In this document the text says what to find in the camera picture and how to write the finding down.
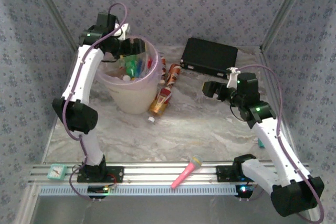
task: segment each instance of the teal clock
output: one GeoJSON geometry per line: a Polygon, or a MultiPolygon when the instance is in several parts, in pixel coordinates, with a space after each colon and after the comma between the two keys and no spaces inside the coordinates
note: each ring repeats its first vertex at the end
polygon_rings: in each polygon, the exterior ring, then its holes
{"type": "Polygon", "coordinates": [[[66,165],[52,164],[48,172],[47,178],[53,180],[63,180],[66,172],[66,165]]]}

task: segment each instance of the bottle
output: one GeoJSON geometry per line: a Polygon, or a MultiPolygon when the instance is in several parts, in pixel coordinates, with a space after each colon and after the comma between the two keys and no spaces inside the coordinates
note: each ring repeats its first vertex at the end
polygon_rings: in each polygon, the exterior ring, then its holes
{"type": "Polygon", "coordinates": [[[152,102],[149,111],[152,114],[148,118],[149,122],[154,123],[155,117],[162,115],[163,111],[166,109],[170,98],[172,96],[171,88],[174,86],[177,78],[181,72],[181,66],[179,64],[172,64],[166,82],[166,87],[162,88],[159,93],[156,95],[154,101],[152,102]]]}
{"type": "Polygon", "coordinates": [[[166,76],[166,59],[162,56],[161,56],[161,63],[162,63],[162,73],[161,73],[160,85],[164,85],[166,76]]]}
{"type": "Polygon", "coordinates": [[[135,60],[126,62],[126,73],[129,77],[134,78],[137,73],[137,63],[135,60]]]}

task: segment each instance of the wallpaper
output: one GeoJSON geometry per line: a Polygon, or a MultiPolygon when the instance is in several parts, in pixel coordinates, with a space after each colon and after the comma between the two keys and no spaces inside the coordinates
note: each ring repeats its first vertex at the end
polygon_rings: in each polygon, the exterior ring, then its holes
{"type": "MultiPolygon", "coordinates": [[[[53,0],[75,41],[97,12],[115,2],[130,10],[131,33],[155,44],[184,45],[198,37],[231,45],[261,45],[284,0],[53,0]]],[[[112,13],[122,19],[118,9],[112,13]]]]}
{"type": "Polygon", "coordinates": [[[336,223],[336,0],[296,0],[266,53],[282,79],[285,114],[302,161],[325,183],[336,223]]]}
{"type": "Polygon", "coordinates": [[[40,163],[72,52],[40,0],[0,0],[0,223],[12,223],[26,166],[40,163]]]}

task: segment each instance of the wire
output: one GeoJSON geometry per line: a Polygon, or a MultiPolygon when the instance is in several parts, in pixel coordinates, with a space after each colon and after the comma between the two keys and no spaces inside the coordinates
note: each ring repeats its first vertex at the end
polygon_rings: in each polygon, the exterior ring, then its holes
{"type": "Polygon", "coordinates": [[[278,118],[278,122],[277,122],[277,128],[276,128],[276,134],[277,134],[277,139],[279,142],[279,145],[282,149],[282,151],[284,152],[286,158],[288,159],[288,161],[290,162],[290,164],[293,166],[293,168],[297,171],[297,173],[300,175],[300,177],[304,180],[304,182],[307,184],[307,186],[309,187],[310,191],[312,192],[314,198],[317,201],[317,204],[319,205],[319,209],[320,209],[320,218],[317,221],[312,221],[310,219],[307,219],[306,217],[302,216],[301,214],[298,214],[298,216],[307,221],[308,223],[312,223],[312,224],[320,224],[323,222],[324,220],[324,209],[323,209],[323,205],[322,202],[317,194],[317,192],[315,191],[315,189],[313,188],[313,186],[310,184],[310,182],[306,179],[306,177],[304,176],[304,174],[302,173],[302,171],[299,169],[299,167],[296,165],[296,163],[293,161],[293,159],[291,158],[291,156],[289,155],[289,153],[287,152],[285,146],[283,145],[281,136],[280,136],[280,126],[281,126],[281,120],[282,120],[282,111],[283,111],[283,98],[282,98],[282,87],[281,87],[281,82],[279,77],[277,76],[277,74],[270,69],[269,67],[263,66],[263,65],[259,65],[259,64],[252,64],[252,65],[247,65],[241,68],[238,68],[238,71],[242,71],[244,69],[247,68],[264,68],[267,69],[269,72],[272,73],[272,75],[274,76],[274,78],[276,79],[277,83],[278,83],[278,90],[279,90],[279,95],[280,95],[280,110],[279,110],[279,118],[278,118]]]}
{"type": "Polygon", "coordinates": [[[111,187],[111,186],[114,186],[114,185],[116,185],[116,184],[117,184],[117,178],[115,177],[115,175],[114,175],[114,174],[112,174],[112,173],[109,173],[107,176],[110,176],[110,177],[112,177],[112,178],[113,178],[113,184],[110,184],[110,185],[109,185],[109,187],[111,187]]]}
{"type": "Polygon", "coordinates": [[[77,74],[76,74],[74,83],[73,83],[73,85],[72,85],[72,88],[71,88],[71,91],[70,91],[70,93],[69,93],[69,96],[68,96],[67,100],[65,101],[65,104],[64,104],[64,107],[63,107],[63,111],[62,111],[62,121],[63,121],[63,125],[64,125],[64,128],[65,128],[66,132],[68,133],[68,135],[69,135],[73,140],[79,141],[80,146],[81,146],[81,148],[82,148],[82,150],[83,150],[83,153],[84,153],[84,156],[85,156],[85,160],[84,160],[83,164],[82,164],[80,167],[76,168],[76,169],[71,173],[70,178],[69,178],[69,184],[70,184],[71,189],[72,189],[78,196],[82,197],[83,199],[89,200],[89,201],[92,201],[92,199],[91,199],[90,197],[86,197],[86,196],[80,194],[80,193],[74,188],[74,186],[73,186],[73,184],[72,184],[72,181],[71,181],[73,175],[74,175],[77,171],[79,171],[80,169],[83,169],[83,168],[85,167],[85,165],[87,164],[87,161],[88,161],[88,153],[87,153],[87,151],[86,151],[86,149],[85,149],[85,146],[84,146],[84,144],[83,144],[82,135],[80,134],[78,137],[75,137],[75,136],[70,132],[70,129],[69,129],[68,125],[67,125],[67,120],[66,120],[66,111],[67,111],[68,104],[69,104],[69,102],[70,102],[70,100],[71,100],[73,94],[75,93],[75,89],[76,89],[76,86],[77,86],[77,83],[78,83],[78,80],[79,80],[79,77],[80,77],[81,70],[82,70],[82,68],[83,68],[83,65],[84,65],[84,63],[85,63],[85,59],[86,59],[86,57],[88,56],[89,52],[90,52],[93,48],[95,48],[96,45],[98,45],[99,43],[101,43],[101,42],[104,41],[105,39],[107,39],[107,38],[113,36],[119,29],[121,29],[122,25],[125,24],[125,22],[126,22],[126,19],[127,19],[127,16],[128,16],[128,10],[127,10],[127,7],[126,7],[123,3],[115,3],[115,4],[111,5],[110,8],[109,8],[109,13],[110,13],[111,9],[112,9],[114,6],[116,6],[116,5],[122,5],[123,8],[124,8],[124,12],[125,12],[125,13],[124,13],[124,18],[123,18],[123,20],[121,21],[121,23],[119,24],[119,26],[118,26],[117,28],[115,28],[112,32],[106,34],[105,36],[103,36],[102,38],[100,38],[99,40],[97,40],[95,43],[93,43],[93,44],[88,48],[88,50],[84,53],[83,58],[82,58],[82,62],[81,62],[81,64],[80,64],[79,67],[78,67],[78,71],[77,71],[77,74]]]}
{"type": "Polygon", "coordinates": [[[243,119],[241,119],[241,118],[237,117],[237,116],[235,115],[235,113],[233,113],[233,111],[232,111],[232,104],[230,104],[230,110],[231,110],[231,113],[232,113],[232,115],[233,115],[233,116],[234,116],[236,119],[238,119],[238,120],[240,120],[240,121],[244,122],[244,120],[243,120],[243,119]]]}
{"type": "Polygon", "coordinates": [[[117,61],[118,60],[102,60],[101,62],[104,62],[104,63],[115,63],[117,61]]]}
{"type": "Polygon", "coordinates": [[[74,166],[71,168],[71,169],[72,169],[72,172],[74,172],[74,168],[75,168],[76,166],[80,167],[80,165],[74,165],[74,166]]]}

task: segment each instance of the black electronic device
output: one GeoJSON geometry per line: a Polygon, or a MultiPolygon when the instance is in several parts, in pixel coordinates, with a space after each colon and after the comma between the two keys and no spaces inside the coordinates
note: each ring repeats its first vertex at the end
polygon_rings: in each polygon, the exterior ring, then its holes
{"type": "Polygon", "coordinates": [[[190,38],[181,58],[181,67],[226,79],[227,68],[235,66],[237,54],[236,47],[190,38]]]}

